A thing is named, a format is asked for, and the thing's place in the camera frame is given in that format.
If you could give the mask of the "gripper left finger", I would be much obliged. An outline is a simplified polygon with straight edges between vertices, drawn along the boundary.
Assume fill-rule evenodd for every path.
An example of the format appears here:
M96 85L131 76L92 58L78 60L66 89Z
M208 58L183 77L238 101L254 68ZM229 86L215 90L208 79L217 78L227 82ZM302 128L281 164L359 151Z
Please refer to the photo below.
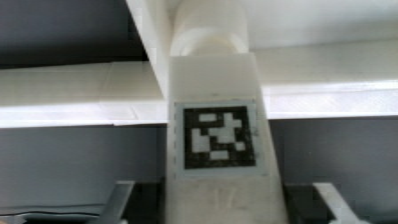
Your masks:
M123 221L124 207L128 204L128 199L133 191L135 182L117 181L112 194L108 197L108 202L105 204L103 212L96 219L92 219L87 224L119 224Z

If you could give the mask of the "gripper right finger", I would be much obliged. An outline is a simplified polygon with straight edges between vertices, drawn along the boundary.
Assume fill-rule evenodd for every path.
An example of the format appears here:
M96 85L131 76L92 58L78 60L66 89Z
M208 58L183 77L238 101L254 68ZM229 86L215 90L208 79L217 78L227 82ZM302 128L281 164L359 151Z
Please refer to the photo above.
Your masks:
M323 202L327 204L327 208L334 215L334 219L329 224L371 224L357 217L345 198L339 194L339 191L334 187L334 184L314 183L313 186L316 188Z

